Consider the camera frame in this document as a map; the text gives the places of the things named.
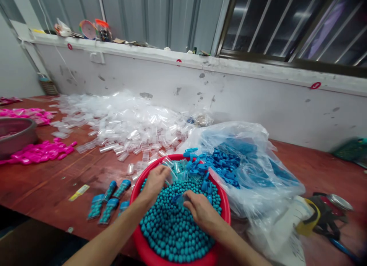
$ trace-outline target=red table surface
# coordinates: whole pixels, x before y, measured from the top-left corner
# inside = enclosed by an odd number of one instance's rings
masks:
[[[39,107],[49,111],[57,110],[56,107],[48,107],[55,104],[50,97],[23,100],[1,108]],[[61,120],[63,116],[61,113],[56,114],[54,120]],[[87,135],[91,131],[87,125],[73,130],[69,138],[62,140],[67,145],[73,141],[77,141],[78,145],[85,144],[95,138]],[[51,133],[54,131],[57,129],[51,126],[38,127],[40,142],[51,141],[54,138]],[[367,176],[363,168],[334,158],[326,152],[273,140],[271,142],[278,149],[276,155],[279,159],[305,185],[304,197],[311,196],[314,191],[334,193],[354,207],[355,211],[348,214],[349,224],[341,230],[341,242],[351,251],[360,252],[366,241],[367,223]],[[86,220],[92,198],[104,193],[112,180],[119,185],[128,178],[128,164],[140,161],[141,156],[131,154],[125,162],[119,162],[113,151],[101,154],[98,148],[94,148],[83,154],[75,151],[61,161],[28,166],[1,165],[0,205],[65,231],[72,227],[73,234],[91,240],[104,229],[97,226],[97,220]],[[70,202],[69,197],[85,184],[90,188]],[[131,189],[123,194],[121,201],[129,200],[130,195]],[[301,237],[301,240],[307,265],[352,265],[345,254],[320,235]],[[138,258],[132,239],[121,253]],[[228,264],[229,260],[232,258],[223,250],[218,264]]]

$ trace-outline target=wall outlet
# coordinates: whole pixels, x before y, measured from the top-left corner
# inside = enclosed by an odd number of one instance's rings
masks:
[[[102,52],[90,52],[89,51],[89,59],[91,60],[91,62],[105,64],[104,56]]]

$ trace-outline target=metal lid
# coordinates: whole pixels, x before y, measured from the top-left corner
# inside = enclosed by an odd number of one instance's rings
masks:
[[[350,205],[346,200],[341,198],[338,195],[330,194],[327,196],[331,203],[333,203],[335,206],[337,206],[340,209],[343,209],[345,211],[353,211],[352,205]]]

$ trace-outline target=metal bowl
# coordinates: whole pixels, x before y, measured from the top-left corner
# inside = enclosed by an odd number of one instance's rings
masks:
[[[7,159],[13,153],[29,144],[38,141],[36,134],[37,124],[26,118],[0,118],[0,160]]]

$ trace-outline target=corrugated metal wall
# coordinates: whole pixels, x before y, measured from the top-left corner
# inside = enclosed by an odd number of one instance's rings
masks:
[[[37,0],[30,0],[46,29]],[[99,0],[40,0],[49,26],[60,18],[75,32],[83,19],[102,19]],[[158,48],[210,52],[223,0],[103,0],[113,38]]]

